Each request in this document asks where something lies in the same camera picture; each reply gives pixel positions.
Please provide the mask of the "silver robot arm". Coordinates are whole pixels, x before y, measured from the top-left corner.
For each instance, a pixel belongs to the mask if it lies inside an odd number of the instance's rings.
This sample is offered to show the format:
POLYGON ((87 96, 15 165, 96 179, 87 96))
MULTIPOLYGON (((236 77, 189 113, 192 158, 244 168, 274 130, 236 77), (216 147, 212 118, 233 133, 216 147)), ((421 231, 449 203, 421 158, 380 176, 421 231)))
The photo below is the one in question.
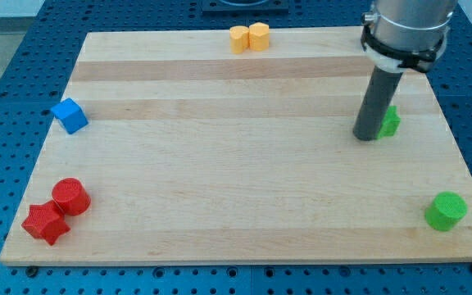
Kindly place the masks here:
POLYGON ((374 0, 362 22, 382 44, 423 52, 444 39, 457 0, 374 0))

